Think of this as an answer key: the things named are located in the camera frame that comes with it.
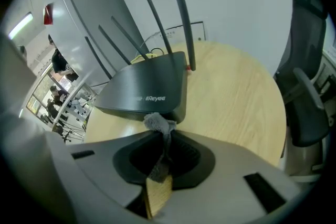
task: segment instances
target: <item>black slot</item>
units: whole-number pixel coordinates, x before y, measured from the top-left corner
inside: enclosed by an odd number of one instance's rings
[[[173,190],[196,187],[212,172],[215,155],[178,131],[172,131],[171,136],[169,169],[173,177]],[[145,186],[146,178],[162,153],[162,134],[152,132],[119,149],[113,156],[113,165],[126,182]]]
[[[94,154],[95,154],[94,151],[80,151],[80,152],[72,153],[71,155],[74,159],[80,159],[80,158],[85,158],[85,157],[88,157]]]
[[[267,213],[271,213],[286,202],[259,173],[244,176],[244,179]]]

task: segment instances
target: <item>chair backrest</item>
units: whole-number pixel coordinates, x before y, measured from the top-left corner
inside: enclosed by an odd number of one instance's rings
[[[319,70],[328,13],[321,0],[293,0],[287,61],[279,68],[277,80],[293,80],[293,69],[301,68],[312,79]]]

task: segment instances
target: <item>chair armrest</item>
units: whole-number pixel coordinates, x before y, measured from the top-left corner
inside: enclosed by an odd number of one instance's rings
[[[302,71],[302,69],[294,68],[293,73],[303,90],[312,98],[315,107],[317,109],[324,110],[324,105],[319,94],[317,93],[316,89],[314,88],[307,75]]]

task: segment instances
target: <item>desk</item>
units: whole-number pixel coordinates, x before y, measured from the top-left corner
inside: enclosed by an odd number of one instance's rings
[[[286,114],[272,76],[257,60],[230,45],[196,42],[196,71],[188,76],[186,117],[178,130],[243,146],[274,166],[286,136]],[[185,44],[172,46],[184,51]],[[142,122],[91,112],[86,143],[110,140],[145,131]],[[169,197],[166,184],[148,182],[153,214]],[[159,195],[151,188],[163,188]]]

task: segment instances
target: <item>person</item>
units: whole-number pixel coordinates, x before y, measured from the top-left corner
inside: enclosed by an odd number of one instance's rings
[[[74,70],[68,64],[67,60],[64,59],[63,55],[59,52],[50,35],[48,35],[48,39],[50,45],[56,48],[51,58],[52,68],[54,69],[54,72],[58,73],[61,76],[66,76],[66,78],[70,82],[74,82],[76,79],[78,79],[78,75],[76,74],[76,72],[74,72]]]
[[[54,119],[57,117],[58,111],[55,109],[54,107],[54,103],[51,99],[48,99],[47,101],[47,107],[46,107],[47,111],[48,111],[48,115],[49,117],[53,117]],[[64,121],[68,120],[68,117],[61,115],[60,118]]]
[[[50,87],[50,91],[54,95],[54,104],[58,106],[62,106],[68,97],[69,93],[65,90],[57,90],[56,86],[53,85]],[[71,100],[68,104],[68,107],[71,109],[77,109],[78,113],[84,115],[86,113],[85,109],[81,107],[78,100]]]

